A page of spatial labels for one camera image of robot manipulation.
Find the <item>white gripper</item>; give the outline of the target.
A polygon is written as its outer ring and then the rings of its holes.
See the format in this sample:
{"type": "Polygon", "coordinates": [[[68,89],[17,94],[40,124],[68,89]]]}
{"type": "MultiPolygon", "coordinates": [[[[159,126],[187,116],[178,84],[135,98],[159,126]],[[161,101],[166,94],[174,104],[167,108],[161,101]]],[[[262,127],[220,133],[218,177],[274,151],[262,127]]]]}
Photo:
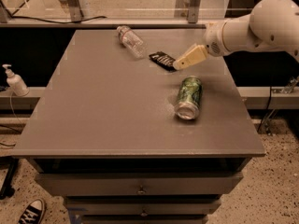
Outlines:
{"type": "Polygon", "coordinates": [[[227,23],[228,21],[209,22],[203,36],[205,46],[193,44],[174,61],[173,67],[176,70],[186,69],[204,61],[208,54],[214,57],[230,55],[232,52],[224,43],[224,28],[227,23]]]}

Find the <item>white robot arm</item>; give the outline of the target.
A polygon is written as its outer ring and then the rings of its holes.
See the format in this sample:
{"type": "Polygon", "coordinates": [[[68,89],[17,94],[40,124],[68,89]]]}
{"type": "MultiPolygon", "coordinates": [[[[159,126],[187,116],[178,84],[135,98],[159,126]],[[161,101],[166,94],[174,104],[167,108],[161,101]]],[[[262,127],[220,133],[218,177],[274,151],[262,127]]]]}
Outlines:
{"type": "Polygon", "coordinates": [[[285,51],[299,61],[299,6],[292,0],[262,0],[250,14],[206,26],[202,45],[192,45],[173,67],[186,69],[208,56],[237,51],[285,51]]]}

